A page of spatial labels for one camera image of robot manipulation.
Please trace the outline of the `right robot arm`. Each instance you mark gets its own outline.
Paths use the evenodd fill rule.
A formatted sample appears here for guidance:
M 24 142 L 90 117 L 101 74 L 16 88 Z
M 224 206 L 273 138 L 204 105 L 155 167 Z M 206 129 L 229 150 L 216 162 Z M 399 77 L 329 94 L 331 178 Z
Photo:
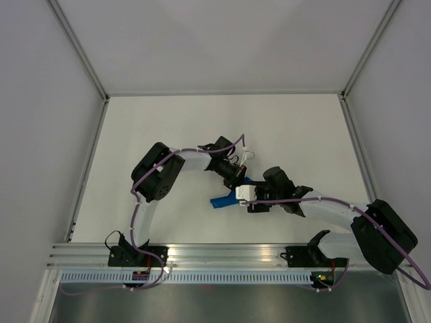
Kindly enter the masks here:
M 316 266 L 347 258 L 390 275 L 418 245 L 415 234 L 387 202 L 355 204 L 324 196 L 311 187 L 296 186 L 278 166 L 265 171 L 262 181 L 237 187 L 235 195 L 249 213 L 279 205 L 287 213 L 343 228 L 343 233 L 324 229 L 309 241 L 307 256 Z

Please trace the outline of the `blue cloth napkin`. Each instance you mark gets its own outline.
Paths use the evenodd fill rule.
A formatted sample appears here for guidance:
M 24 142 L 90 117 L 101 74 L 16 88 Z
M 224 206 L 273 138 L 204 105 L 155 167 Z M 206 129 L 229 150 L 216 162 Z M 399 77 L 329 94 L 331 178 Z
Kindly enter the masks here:
M 236 187 L 240 186 L 239 184 L 232 186 L 230 193 L 228 193 L 226 196 L 220 196 L 216 198 L 212 198 L 209 200 L 212 207 L 214 209 L 221 209 L 225 207 L 230 207 L 232 205 L 244 205 L 244 201 L 239 201 L 236 199 Z

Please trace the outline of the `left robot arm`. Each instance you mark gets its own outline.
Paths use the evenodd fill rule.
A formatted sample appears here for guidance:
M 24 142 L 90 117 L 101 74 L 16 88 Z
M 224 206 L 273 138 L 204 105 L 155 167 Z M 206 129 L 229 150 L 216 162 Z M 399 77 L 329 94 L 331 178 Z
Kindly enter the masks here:
M 131 266 L 141 266 L 147 255 L 154 255 L 147 250 L 152 219 L 158 202 L 170 192 L 181 172 L 214 172 L 223 179 L 223 185 L 231 193 L 246 182 L 246 166 L 230 161 L 239 143 L 245 146 L 244 135 L 235 142 L 221 136 L 215 143 L 196 148 L 175 149 L 162 142 L 153 145 L 131 174 L 131 194 L 136 204 L 125 235 L 129 245 L 123 252 L 123 258 Z

